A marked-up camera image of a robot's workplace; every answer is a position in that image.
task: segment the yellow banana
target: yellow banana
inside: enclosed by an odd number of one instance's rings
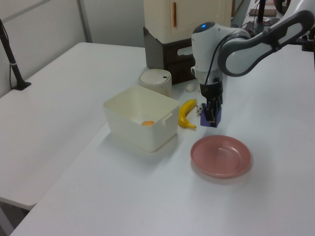
[[[184,128],[195,129],[196,125],[191,124],[186,116],[197,105],[197,99],[190,99],[179,108],[178,124]]]

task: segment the white container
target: white container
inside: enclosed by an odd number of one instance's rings
[[[139,78],[139,85],[168,97],[172,95],[172,75],[167,70],[145,71]]]
[[[110,130],[145,151],[155,151],[178,128],[179,102],[141,86],[133,86],[104,102]],[[152,120],[151,126],[142,122]]]
[[[191,38],[200,24],[230,27],[232,0],[144,0],[145,27],[161,43]]]

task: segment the floor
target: floor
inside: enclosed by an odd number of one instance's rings
[[[233,17],[231,23],[240,27],[244,21],[248,6],[251,0],[244,0],[236,15]],[[0,236],[9,236],[10,232],[15,229],[29,211],[21,209],[16,206],[0,202]],[[6,219],[3,219],[1,212],[4,213]]]

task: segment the pink plate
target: pink plate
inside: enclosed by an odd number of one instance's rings
[[[202,172],[217,178],[239,176],[251,166],[251,153],[245,144],[223,135],[199,139],[190,156]]]

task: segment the white lid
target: white lid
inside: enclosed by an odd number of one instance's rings
[[[160,70],[160,69],[151,69],[144,72],[140,76],[140,81],[147,83],[147,84],[160,84],[164,83],[171,77],[171,73],[167,70]]]

